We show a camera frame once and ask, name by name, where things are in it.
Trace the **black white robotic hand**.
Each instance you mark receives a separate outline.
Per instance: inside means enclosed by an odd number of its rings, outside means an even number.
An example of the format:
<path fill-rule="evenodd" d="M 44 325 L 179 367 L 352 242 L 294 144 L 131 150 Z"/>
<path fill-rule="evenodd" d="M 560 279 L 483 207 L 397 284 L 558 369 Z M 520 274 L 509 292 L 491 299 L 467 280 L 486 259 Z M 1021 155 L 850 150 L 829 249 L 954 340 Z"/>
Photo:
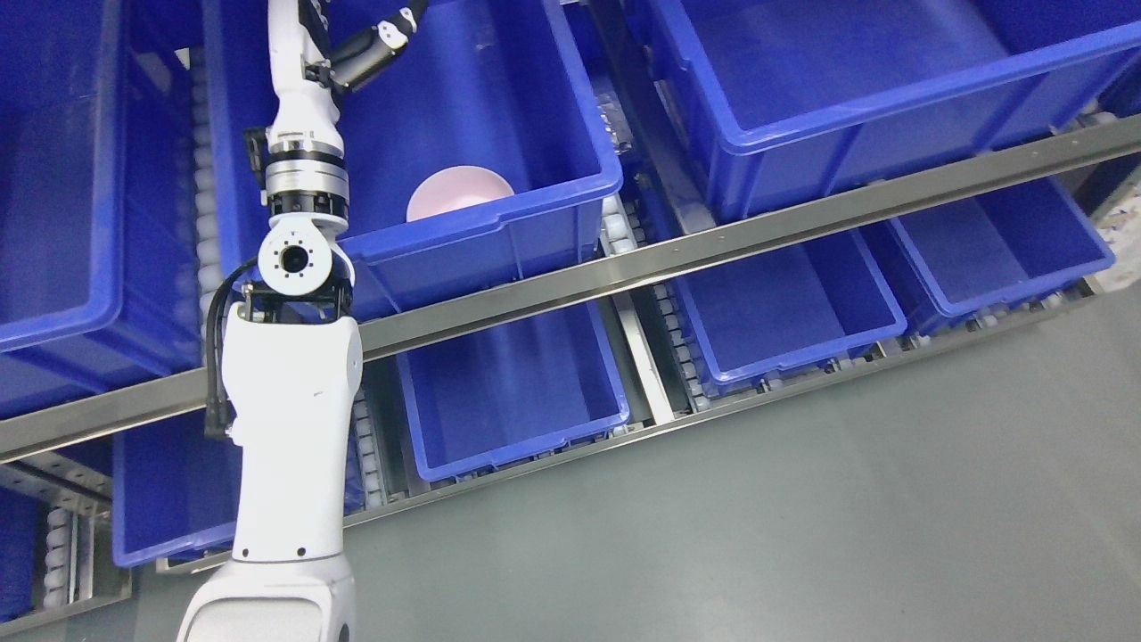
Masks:
<path fill-rule="evenodd" d="M 407 1 L 391 16 L 334 44 L 326 1 L 269 1 L 267 34 L 276 96 L 322 90 L 338 101 L 354 94 L 405 52 L 428 7 L 428 1 Z"/>

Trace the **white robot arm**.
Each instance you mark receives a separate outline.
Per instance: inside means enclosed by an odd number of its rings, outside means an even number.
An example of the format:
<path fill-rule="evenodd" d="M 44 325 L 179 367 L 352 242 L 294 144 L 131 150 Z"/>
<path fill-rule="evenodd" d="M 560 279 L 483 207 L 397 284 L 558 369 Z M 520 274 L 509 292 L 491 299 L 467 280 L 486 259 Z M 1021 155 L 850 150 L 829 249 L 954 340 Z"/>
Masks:
<path fill-rule="evenodd" d="M 285 188 L 347 195 L 339 113 L 330 91 L 298 81 L 277 88 L 270 153 L 326 159 L 266 166 L 266 203 Z M 257 268 L 276 295 L 311 295 L 334 271 L 345 219 L 296 210 L 270 217 Z M 361 384 L 357 322 L 342 312 L 321 325 L 254 320 L 230 306 L 221 377 L 242 448 L 230 558 L 197 590 L 176 641 L 350 641 L 356 593 L 343 548 L 345 466 L 353 399 Z"/>

